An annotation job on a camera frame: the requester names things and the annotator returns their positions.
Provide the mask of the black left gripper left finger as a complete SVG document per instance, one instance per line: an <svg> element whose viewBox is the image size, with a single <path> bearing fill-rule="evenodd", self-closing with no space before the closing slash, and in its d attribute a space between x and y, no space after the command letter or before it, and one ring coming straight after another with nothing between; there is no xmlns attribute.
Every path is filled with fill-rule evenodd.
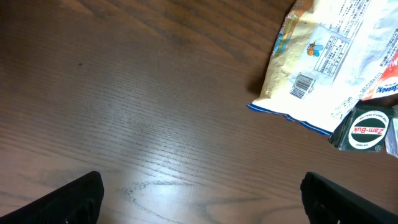
<svg viewBox="0 0 398 224"><path fill-rule="evenodd" d="M96 224L104 197L101 174L92 171L1 217L1 224Z"/></svg>

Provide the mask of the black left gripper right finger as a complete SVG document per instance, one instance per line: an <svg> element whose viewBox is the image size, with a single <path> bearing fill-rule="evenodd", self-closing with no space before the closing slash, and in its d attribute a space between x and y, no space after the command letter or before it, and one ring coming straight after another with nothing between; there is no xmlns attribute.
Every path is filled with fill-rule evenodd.
<svg viewBox="0 0 398 224"><path fill-rule="evenodd" d="M311 224L397 223L397 215L315 172L305 174L300 189Z"/></svg>

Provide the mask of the green Zam-Buk box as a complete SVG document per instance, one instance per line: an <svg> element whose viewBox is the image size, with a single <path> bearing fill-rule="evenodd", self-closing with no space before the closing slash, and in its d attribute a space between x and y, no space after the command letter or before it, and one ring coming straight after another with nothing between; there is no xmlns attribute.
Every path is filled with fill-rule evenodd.
<svg viewBox="0 0 398 224"><path fill-rule="evenodd" d="M340 151L379 152L396 112L391 107L355 106L329 137Z"/></svg>

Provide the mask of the teal Kleenex tissue pack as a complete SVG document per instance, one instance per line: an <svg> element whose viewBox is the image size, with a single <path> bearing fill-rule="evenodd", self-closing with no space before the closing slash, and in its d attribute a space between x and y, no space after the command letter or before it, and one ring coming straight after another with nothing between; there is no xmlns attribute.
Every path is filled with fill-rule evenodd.
<svg viewBox="0 0 398 224"><path fill-rule="evenodd" d="M389 129L385 138L386 152L397 158L397 105L392 107L394 116L389 124Z"/></svg>

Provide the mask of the orange Kleenex tissue pack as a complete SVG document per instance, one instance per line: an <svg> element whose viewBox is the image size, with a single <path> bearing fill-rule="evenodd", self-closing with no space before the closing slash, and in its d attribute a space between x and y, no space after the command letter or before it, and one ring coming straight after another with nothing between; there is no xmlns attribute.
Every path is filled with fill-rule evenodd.
<svg viewBox="0 0 398 224"><path fill-rule="evenodd" d="M361 98L361 100L372 100L391 96L397 93L397 54L391 60L384 73L378 78L377 82Z"/></svg>

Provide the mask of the white snack bag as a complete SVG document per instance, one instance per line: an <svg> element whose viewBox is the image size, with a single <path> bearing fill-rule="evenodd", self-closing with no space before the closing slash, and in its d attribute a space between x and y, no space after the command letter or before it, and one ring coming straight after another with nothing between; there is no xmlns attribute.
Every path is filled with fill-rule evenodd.
<svg viewBox="0 0 398 224"><path fill-rule="evenodd" d="M299 0L250 109L331 134L397 51L397 0Z"/></svg>

